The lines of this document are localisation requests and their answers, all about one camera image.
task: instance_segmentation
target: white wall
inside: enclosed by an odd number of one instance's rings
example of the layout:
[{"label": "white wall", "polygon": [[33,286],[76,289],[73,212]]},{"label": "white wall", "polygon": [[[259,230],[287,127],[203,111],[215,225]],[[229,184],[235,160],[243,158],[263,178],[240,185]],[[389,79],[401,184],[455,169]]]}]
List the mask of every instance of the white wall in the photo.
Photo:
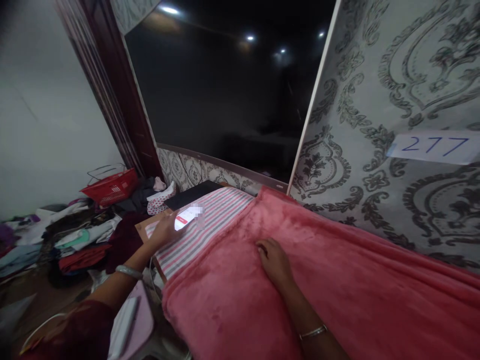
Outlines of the white wall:
[{"label": "white wall", "polygon": [[0,24],[0,220],[78,198],[121,162],[53,0],[10,1]]}]

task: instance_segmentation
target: striped pillow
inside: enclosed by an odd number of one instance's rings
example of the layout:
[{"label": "striped pillow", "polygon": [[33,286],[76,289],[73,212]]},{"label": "striped pillow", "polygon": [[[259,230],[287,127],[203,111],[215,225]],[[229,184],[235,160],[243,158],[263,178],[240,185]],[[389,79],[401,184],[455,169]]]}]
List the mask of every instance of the striped pillow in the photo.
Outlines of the striped pillow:
[{"label": "striped pillow", "polygon": [[190,224],[181,239],[156,253],[167,280],[192,261],[253,199],[234,187],[223,187],[195,200],[203,206],[202,219]]}]

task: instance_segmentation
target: hand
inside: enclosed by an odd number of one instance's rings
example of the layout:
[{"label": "hand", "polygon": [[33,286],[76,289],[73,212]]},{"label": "hand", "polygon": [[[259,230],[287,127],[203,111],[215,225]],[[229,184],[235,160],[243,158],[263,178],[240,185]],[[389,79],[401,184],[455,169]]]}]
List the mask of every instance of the hand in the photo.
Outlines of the hand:
[{"label": "hand", "polygon": [[289,258],[280,244],[270,237],[257,241],[255,245],[258,246],[263,270],[277,290],[282,292],[294,286]]},{"label": "hand", "polygon": [[179,239],[187,230],[186,226],[178,231],[175,230],[175,218],[179,211],[174,211],[169,216],[162,217],[156,225],[150,239],[147,241],[148,245],[154,247],[155,252],[166,244]]}]

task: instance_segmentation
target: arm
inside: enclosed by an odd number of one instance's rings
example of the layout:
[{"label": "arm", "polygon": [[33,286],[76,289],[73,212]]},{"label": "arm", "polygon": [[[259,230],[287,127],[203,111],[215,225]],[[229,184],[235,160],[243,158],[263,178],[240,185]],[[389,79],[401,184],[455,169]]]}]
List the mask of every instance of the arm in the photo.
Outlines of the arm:
[{"label": "arm", "polygon": [[[165,246],[165,244],[178,239],[185,232],[186,227],[180,231],[175,231],[174,221],[178,210],[170,216],[163,217],[156,226],[150,239],[144,243],[132,256],[125,262],[125,266],[142,272],[155,253]],[[114,272],[85,300],[95,300],[109,306],[117,314],[137,284],[137,279],[122,272]]]},{"label": "arm", "polygon": [[[158,249],[179,238],[185,228],[175,231],[177,213],[162,218],[150,240],[124,265],[142,272]],[[23,353],[21,359],[106,359],[114,318],[136,284],[137,279],[127,274],[113,273],[60,323],[45,331],[45,336],[36,346]],[[27,349],[36,342],[35,339],[29,341]]]},{"label": "arm", "polygon": [[[263,269],[283,298],[297,333],[304,335],[321,327],[324,322],[297,286],[287,254],[280,244],[269,238],[258,241],[256,245]],[[349,360],[330,331],[304,338],[301,347],[306,360]]]}]

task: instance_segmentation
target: woman's left hand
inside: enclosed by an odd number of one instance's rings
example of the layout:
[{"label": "woman's left hand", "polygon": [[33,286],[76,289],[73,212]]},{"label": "woman's left hand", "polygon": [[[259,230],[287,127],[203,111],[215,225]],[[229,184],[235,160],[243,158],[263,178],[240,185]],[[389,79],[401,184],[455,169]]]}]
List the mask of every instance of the woman's left hand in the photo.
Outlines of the woman's left hand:
[{"label": "woman's left hand", "polygon": [[160,219],[155,227],[155,230],[150,236],[147,244],[154,247],[154,250],[162,248],[166,244],[179,239],[187,230],[184,227],[181,230],[175,230],[175,218],[180,210],[172,212],[169,216],[164,216]]}]

